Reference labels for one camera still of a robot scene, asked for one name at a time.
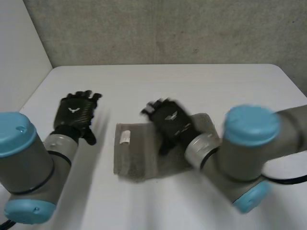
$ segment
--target robotic hand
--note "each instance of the robotic hand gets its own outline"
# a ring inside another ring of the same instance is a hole
[[[0,182],[11,193],[8,219],[37,224],[48,221],[61,195],[79,138],[94,145],[90,129],[101,94],[68,94],[60,102],[54,131],[44,143],[34,125],[20,113],[0,113]]]
[[[162,155],[167,154],[177,144],[186,149],[189,143],[201,134],[196,130],[192,119],[175,101],[160,99],[155,103],[149,102],[141,113],[147,115],[162,134]]]
[[[92,91],[69,93],[60,102],[57,115],[54,120],[53,134],[71,133],[74,140],[83,138],[89,145],[96,143],[96,138],[89,126],[94,117],[94,110],[101,94],[95,93],[90,98]]]

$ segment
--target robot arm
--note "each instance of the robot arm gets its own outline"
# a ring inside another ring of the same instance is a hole
[[[61,100],[54,131],[42,143],[34,125],[20,113],[1,113],[0,182],[11,193],[8,219],[23,224],[48,221],[61,195],[79,138],[90,145],[90,130],[100,94],[68,94]]]
[[[150,103],[148,106],[142,112],[148,115],[164,138],[171,137],[167,132],[169,127],[175,124],[177,127],[185,118],[182,115],[171,121],[166,119],[178,108],[182,110],[178,104],[173,106],[175,110],[169,110],[167,104],[157,107]],[[187,161],[199,169],[240,212],[247,213],[268,194],[270,185],[267,180],[280,184],[307,181],[307,176],[282,180],[261,174],[267,161],[307,149],[306,115],[307,105],[277,113],[261,107],[238,106],[226,115],[221,143],[210,134],[197,135],[193,124],[189,126],[192,131],[187,133],[193,139],[183,135],[186,130],[181,125],[176,142],[185,149]],[[182,145],[182,139],[188,144]]]

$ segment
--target robot finger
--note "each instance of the robot finger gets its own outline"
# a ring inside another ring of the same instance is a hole
[[[158,107],[160,107],[160,105],[161,105],[162,103],[163,103],[163,102],[162,102],[162,99],[159,99],[159,100],[157,100],[157,101],[153,104],[153,106],[154,106],[155,109],[157,109]]]
[[[75,95],[78,96],[78,97],[79,97],[79,96],[82,96],[82,94],[83,94],[82,91],[77,91],[77,92],[75,93]]]
[[[87,91],[82,93],[82,96],[85,96],[85,97],[89,98],[91,96],[91,94],[92,94],[92,91],[91,90],[87,90]]]
[[[99,100],[99,98],[101,98],[102,95],[100,93],[94,93],[92,100],[97,102]]]
[[[67,94],[66,98],[71,98],[73,95],[71,93]]]
[[[150,116],[150,115],[151,115],[151,113],[148,112],[146,108],[143,109],[143,110],[141,111],[141,114],[145,114],[145,115],[147,115],[147,116]]]

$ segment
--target white label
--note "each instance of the white label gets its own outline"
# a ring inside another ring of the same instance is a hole
[[[120,136],[120,141],[119,141],[120,144],[122,143],[128,143],[130,144],[130,130],[125,130],[121,133],[121,136]]]

